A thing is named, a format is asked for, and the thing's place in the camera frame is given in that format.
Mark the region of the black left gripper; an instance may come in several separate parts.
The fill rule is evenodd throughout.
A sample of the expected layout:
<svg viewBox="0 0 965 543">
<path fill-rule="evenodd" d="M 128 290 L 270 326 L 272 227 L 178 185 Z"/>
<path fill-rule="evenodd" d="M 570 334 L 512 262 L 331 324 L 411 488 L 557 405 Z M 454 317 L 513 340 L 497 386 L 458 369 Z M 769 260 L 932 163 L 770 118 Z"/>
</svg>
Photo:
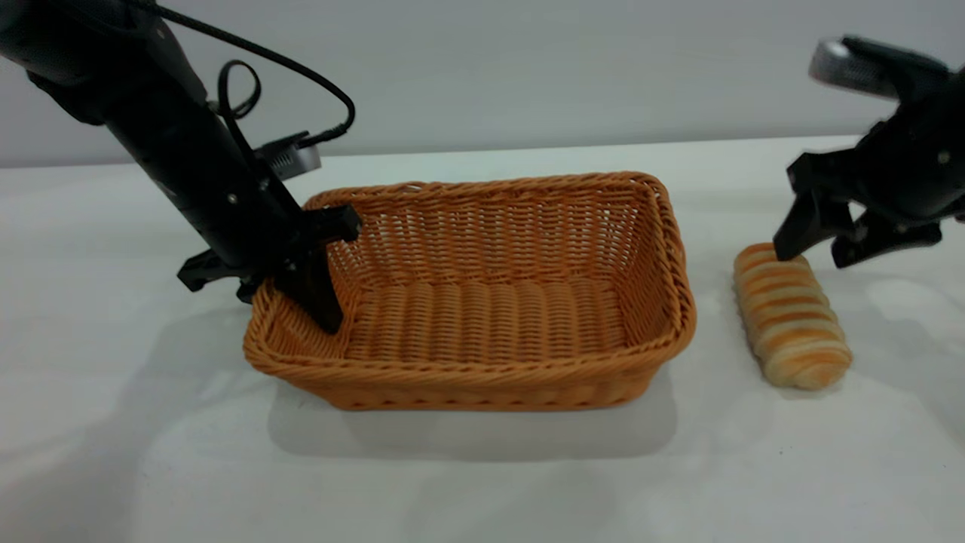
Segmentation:
<svg viewBox="0 0 965 543">
<path fill-rule="evenodd" d="M 207 243 L 178 279 L 190 292 L 237 278 L 251 305 L 262 276 L 327 334 L 344 312 L 329 269 L 329 244 L 358 239 L 351 205 L 300 210 L 268 172 L 255 168 L 230 131 L 191 95 L 124 95 L 106 102 L 106 126 Z"/>
</svg>

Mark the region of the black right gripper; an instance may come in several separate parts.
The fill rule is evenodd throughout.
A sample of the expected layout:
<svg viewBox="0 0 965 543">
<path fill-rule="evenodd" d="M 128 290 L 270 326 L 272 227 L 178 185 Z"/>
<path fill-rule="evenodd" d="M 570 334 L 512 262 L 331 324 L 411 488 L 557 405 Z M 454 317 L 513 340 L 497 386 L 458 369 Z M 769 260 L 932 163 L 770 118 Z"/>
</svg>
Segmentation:
<svg viewBox="0 0 965 543">
<path fill-rule="evenodd" d="M 938 223 L 917 224 L 963 220 L 963 73 L 901 102 L 854 147 L 805 152 L 787 174 L 796 196 L 773 238 L 779 261 L 830 238 L 839 269 L 941 243 Z M 864 212 L 854 222 L 847 201 L 883 216 Z"/>
</svg>

